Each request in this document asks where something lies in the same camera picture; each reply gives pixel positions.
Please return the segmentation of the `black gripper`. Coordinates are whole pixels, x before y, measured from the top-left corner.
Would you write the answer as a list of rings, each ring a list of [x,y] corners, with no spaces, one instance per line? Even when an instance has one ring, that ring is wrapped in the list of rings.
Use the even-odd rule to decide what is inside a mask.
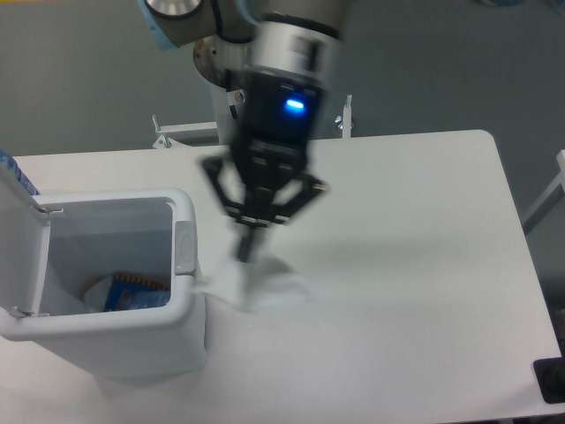
[[[230,142],[231,159],[244,185],[244,203],[232,200],[221,181],[228,163],[222,155],[205,156],[200,167],[222,211],[243,228],[235,258],[251,263],[265,229],[289,224],[328,189],[311,174],[300,176],[308,164],[307,145],[326,90],[311,79],[248,70],[244,91],[245,105]],[[298,192],[283,204],[273,203],[275,194],[297,178]],[[245,205],[252,206],[250,213]]]

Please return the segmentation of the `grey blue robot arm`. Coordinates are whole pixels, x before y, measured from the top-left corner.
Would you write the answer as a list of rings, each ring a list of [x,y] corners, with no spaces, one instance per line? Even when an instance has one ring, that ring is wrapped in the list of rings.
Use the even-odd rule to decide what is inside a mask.
[[[142,1],[158,45],[192,45],[213,90],[223,150],[200,165],[249,262],[262,232],[286,224],[326,190],[308,144],[329,89],[348,1]]]

